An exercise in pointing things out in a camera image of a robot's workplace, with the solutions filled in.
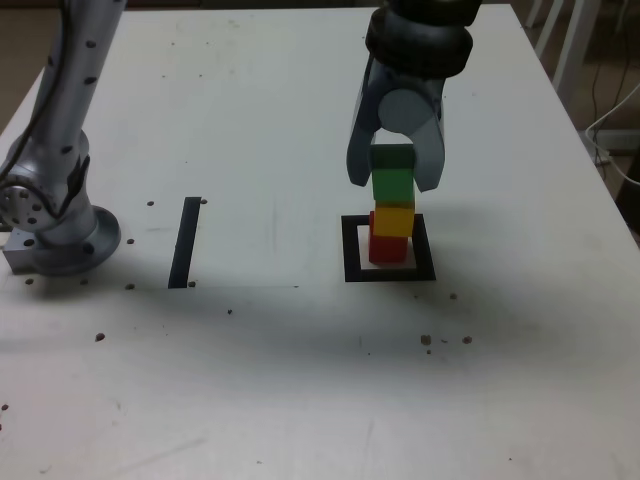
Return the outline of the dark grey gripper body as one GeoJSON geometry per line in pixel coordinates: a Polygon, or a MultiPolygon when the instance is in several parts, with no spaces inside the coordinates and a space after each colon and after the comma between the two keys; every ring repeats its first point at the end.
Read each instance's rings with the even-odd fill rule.
{"type": "Polygon", "coordinates": [[[444,92],[444,79],[423,79],[401,74],[393,69],[384,69],[384,78],[391,89],[408,89],[425,96],[433,104],[441,104],[444,92]]]}

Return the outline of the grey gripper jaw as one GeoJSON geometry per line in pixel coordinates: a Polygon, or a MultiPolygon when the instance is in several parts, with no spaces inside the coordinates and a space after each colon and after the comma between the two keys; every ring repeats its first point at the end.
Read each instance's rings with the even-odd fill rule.
{"type": "Polygon", "coordinates": [[[352,184],[364,187],[371,174],[370,145],[381,128],[378,109],[382,97],[377,61],[369,55],[356,101],[346,152],[346,167],[352,184]]]}
{"type": "Polygon", "coordinates": [[[378,117],[383,129],[411,140],[419,191],[436,189],[444,170],[445,145],[438,111],[430,99],[414,90],[392,90],[382,98],[378,117]]]}

